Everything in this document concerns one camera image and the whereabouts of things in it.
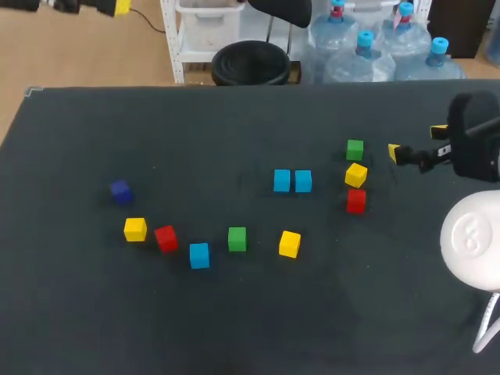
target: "black chair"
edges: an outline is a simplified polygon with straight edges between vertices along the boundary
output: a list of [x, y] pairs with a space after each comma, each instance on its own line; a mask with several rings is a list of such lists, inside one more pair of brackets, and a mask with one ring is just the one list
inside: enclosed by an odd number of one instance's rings
[[[217, 86], [280, 85], [290, 77], [291, 28], [311, 22], [311, 0], [248, 0], [271, 16], [266, 41], [239, 41], [222, 48], [212, 59], [212, 79]], [[290, 23], [287, 52], [269, 43], [274, 17]]]

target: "blue cube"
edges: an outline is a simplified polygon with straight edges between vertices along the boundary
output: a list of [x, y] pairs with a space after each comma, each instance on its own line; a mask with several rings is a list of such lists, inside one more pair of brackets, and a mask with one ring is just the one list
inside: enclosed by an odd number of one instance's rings
[[276, 193], [290, 191], [290, 170], [274, 170], [274, 191]]
[[134, 200], [134, 193], [125, 180], [115, 181], [110, 185], [111, 194], [119, 205], [126, 205]]
[[197, 270], [200, 268], [210, 267], [209, 244], [190, 244], [189, 245], [189, 261], [191, 268]]
[[295, 171], [295, 192], [310, 193], [313, 189], [313, 176], [310, 170]]

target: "cable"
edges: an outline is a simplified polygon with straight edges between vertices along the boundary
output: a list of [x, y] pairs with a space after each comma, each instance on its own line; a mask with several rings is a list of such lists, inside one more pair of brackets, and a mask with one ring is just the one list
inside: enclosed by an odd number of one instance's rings
[[160, 30], [160, 29], [157, 29], [156, 27], [153, 26], [153, 24], [151, 23], [151, 21], [148, 19], [148, 17], [146, 17], [144, 14], [142, 14], [141, 12], [139, 12], [137, 9], [134, 9], [134, 8], [130, 8], [130, 11], [131, 12], [136, 12], [137, 14], [141, 15], [142, 18], [144, 18], [148, 23], [149, 23], [149, 26], [151, 26], [151, 28], [156, 31], [157, 33], [162, 33], [162, 34], [165, 34], [165, 31], [164, 30]]
[[493, 337], [500, 331], [500, 318], [498, 318], [491, 325], [490, 329], [488, 329], [488, 324], [490, 323], [490, 318], [498, 301], [498, 297], [500, 297], [500, 295], [498, 293], [494, 293], [491, 296], [490, 302], [487, 304], [483, 321], [481, 322], [479, 332], [477, 332], [476, 342], [474, 342], [474, 346], [472, 347], [474, 353], [479, 353], [486, 348], [486, 345], [488, 345]]

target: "wooden floor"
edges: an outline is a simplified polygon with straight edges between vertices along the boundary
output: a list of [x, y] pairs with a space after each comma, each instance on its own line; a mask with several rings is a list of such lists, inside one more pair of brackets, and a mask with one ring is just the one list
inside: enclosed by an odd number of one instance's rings
[[[159, 0], [134, 8], [163, 29]], [[470, 78], [500, 78], [484, 59], [459, 60]], [[0, 9], [0, 140], [26, 87], [174, 85], [164, 34], [136, 13], [110, 18], [82, 8], [68, 15]]]

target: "white plastic container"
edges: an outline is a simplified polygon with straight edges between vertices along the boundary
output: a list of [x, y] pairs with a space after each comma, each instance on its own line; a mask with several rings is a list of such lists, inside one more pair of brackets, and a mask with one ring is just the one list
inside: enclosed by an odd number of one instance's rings
[[175, 9], [184, 23], [183, 45], [196, 52], [217, 52], [237, 42], [240, 37], [240, 15], [244, 7], [245, 4], [230, 6], [224, 0], [176, 0]]
[[375, 31], [374, 27], [388, 18], [399, 2], [400, 0], [354, 0], [345, 2], [345, 13], [362, 27]]

